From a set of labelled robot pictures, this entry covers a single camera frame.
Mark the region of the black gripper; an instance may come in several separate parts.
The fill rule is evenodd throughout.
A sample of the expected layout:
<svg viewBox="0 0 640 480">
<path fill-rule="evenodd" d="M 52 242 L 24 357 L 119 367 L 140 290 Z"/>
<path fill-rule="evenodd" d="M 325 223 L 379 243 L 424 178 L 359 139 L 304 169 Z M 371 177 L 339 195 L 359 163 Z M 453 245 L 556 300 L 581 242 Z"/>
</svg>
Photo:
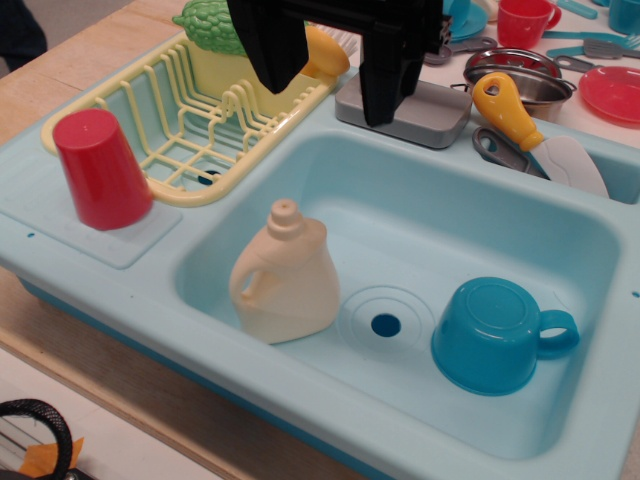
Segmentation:
<svg viewBox="0 0 640 480">
<path fill-rule="evenodd" d="M 309 61 L 305 24 L 363 36 L 359 68 L 371 127 L 389 124 L 416 89 L 424 52 L 451 41 L 441 1 L 229 1 L 228 9 L 260 83 L 283 92 Z"/>
</svg>

